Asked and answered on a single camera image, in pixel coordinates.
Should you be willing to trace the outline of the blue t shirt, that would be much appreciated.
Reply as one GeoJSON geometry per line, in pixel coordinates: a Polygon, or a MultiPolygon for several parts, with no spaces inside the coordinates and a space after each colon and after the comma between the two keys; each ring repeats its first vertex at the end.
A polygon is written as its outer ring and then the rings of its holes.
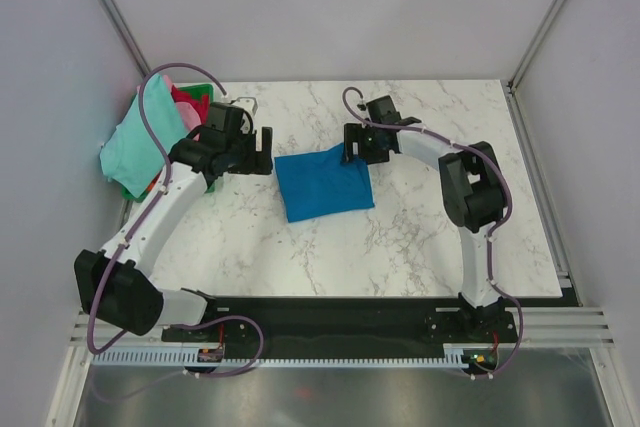
{"type": "Polygon", "coordinates": [[[359,158],[344,163],[343,150],[338,144],[325,151],[274,160],[288,222],[374,207],[367,164],[359,158]]]}

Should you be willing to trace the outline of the teal t shirt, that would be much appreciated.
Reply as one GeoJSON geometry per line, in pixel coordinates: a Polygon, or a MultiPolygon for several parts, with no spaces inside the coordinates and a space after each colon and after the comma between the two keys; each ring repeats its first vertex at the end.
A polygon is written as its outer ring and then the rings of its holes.
{"type": "MultiPolygon", "coordinates": [[[[146,83],[144,113],[157,140],[166,153],[187,135],[167,82],[155,74],[146,83]]],[[[124,119],[99,154],[103,175],[116,181],[129,193],[141,197],[165,165],[164,157],[142,121],[138,95],[135,95],[124,119]]]]}

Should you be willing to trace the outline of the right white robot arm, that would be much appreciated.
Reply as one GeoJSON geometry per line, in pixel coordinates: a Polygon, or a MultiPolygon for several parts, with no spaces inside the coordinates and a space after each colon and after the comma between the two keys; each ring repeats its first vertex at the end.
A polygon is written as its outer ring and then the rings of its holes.
{"type": "Polygon", "coordinates": [[[416,159],[436,169],[445,212],[459,229],[463,280],[459,292],[469,309],[458,315],[458,328],[467,339],[483,339],[494,328],[486,309],[506,293],[496,283],[493,243],[496,231],[512,215],[513,198],[492,146],[463,145],[425,127],[415,117],[404,118],[390,96],[366,101],[356,87],[342,101],[357,119],[344,126],[342,161],[358,158],[369,165],[386,163],[392,154],[416,159]]]}

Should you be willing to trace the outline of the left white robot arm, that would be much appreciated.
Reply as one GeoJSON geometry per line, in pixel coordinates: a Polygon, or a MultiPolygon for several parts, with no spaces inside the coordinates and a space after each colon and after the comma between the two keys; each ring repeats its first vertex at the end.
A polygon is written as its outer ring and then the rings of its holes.
{"type": "Polygon", "coordinates": [[[169,165],[139,209],[98,251],[74,262],[81,308],[93,320],[143,336],[158,325],[184,325],[198,340],[219,329],[205,294],[151,281],[156,261],[191,206],[224,174],[269,175],[273,130],[256,129],[257,101],[213,102],[204,124],[177,142],[169,165]]]}

